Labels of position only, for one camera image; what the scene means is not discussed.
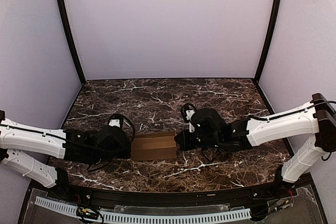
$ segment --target brown marble surface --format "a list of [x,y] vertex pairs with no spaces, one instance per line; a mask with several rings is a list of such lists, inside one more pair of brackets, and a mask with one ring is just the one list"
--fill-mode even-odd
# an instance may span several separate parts
[[[109,115],[121,113],[137,134],[181,131],[180,114],[190,102],[215,108],[231,122],[268,111],[250,79],[135,79],[88,81],[70,111],[64,128],[100,129]],[[89,173],[87,165],[50,158],[48,165],[67,170],[72,184],[141,192],[187,192],[230,189],[271,182],[276,168],[289,159],[282,140],[238,153],[220,152],[212,162],[200,150],[178,151],[177,160],[134,162],[114,159]]]

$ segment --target white arm segment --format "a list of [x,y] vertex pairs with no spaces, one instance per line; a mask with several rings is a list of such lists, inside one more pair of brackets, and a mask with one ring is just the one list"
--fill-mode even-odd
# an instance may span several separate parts
[[1,165],[7,165],[23,176],[36,180],[47,188],[56,185],[57,172],[54,167],[35,160],[21,150],[8,149],[7,154],[9,157],[3,159],[0,162]]
[[312,166],[325,152],[320,147],[315,147],[315,134],[311,134],[301,149],[282,167],[282,180],[294,183]]
[[[272,118],[274,116],[287,114],[293,111],[307,108],[311,105],[312,103],[307,102],[295,109],[269,116],[263,116],[263,118]],[[313,117],[315,112],[315,108],[311,108],[300,113],[284,116],[282,118],[270,121],[250,119],[247,123],[247,130],[249,131],[247,139],[252,146],[258,146],[260,144],[284,137],[318,133],[318,121]]]
[[[65,148],[63,148],[62,145],[65,141],[47,135],[48,133],[61,138],[66,138],[66,134],[63,130],[40,129],[37,127],[15,123],[9,119],[1,121],[1,125],[6,126],[0,127],[0,148],[21,149],[24,151],[47,154],[56,158],[64,158]],[[43,132],[43,134],[12,129],[10,126]]]

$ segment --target cardboard box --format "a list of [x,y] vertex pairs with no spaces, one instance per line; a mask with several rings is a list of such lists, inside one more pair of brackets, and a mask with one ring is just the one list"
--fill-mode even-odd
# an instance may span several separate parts
[[162,132],[136,136],[132,143],[131,159],[134,161],[176,159],[175,135],[175,132]]

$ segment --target white perforated strip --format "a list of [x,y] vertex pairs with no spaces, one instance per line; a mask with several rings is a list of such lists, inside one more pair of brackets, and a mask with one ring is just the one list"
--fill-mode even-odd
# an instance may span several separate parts
[[[52,200],[50,198],[36,197],[35,204],[63,215],[76,218],[77,206],[65,204]],[[145,216],[145,215],[127,215],[118,214],[101,210],[104,217],[104,223],[132,223],[132,224],[215,224],[225,223],[237,220],[250,219],[250,209],[235,210],[230,212],[220,212],[217,214],[206,215],[187,215],[187,216]]]

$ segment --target gray floor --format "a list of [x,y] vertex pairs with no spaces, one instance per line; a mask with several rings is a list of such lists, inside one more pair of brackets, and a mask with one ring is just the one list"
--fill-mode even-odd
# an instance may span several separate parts
[[[278,224],[278,223],[295,223],[295,224],[323,224],[319,207],[316,201],[316,198],[313,194],[311,186],[304,186],[297,188],[298,196],[294,197],[293,207],[289,207],[285,210],[275,212],[269,215],[266,219],[260,222],[254,222],[251,220],[244,221],[235,221],[231,223],[236,224],[251,224],[251,223],[264,223],[264,224]],[[29,204],[26,209],[25,218],[23,224],[72,224],[79,223],[79,220],[72,217],[64,216],[60,213],[45,209],[40,206],[34,205],[36,196],[45,197],[47,193],[45,191],[33,189],[31,197],[29,199]],[[139,208],[139,207],[124,207],[117,206],[115,207],[115,212],[123,212],[125,214],[137,214],[137,215],[181,215],[182,212],[189,212],[190,214],[195,214],[197,211],[198,214],[205,212],[220,212],[227,211],[227,205],[219,206],[209,206],[204,208],[188,208],[186,209],[176,208],[173,209],[159,209],[159,208]]]

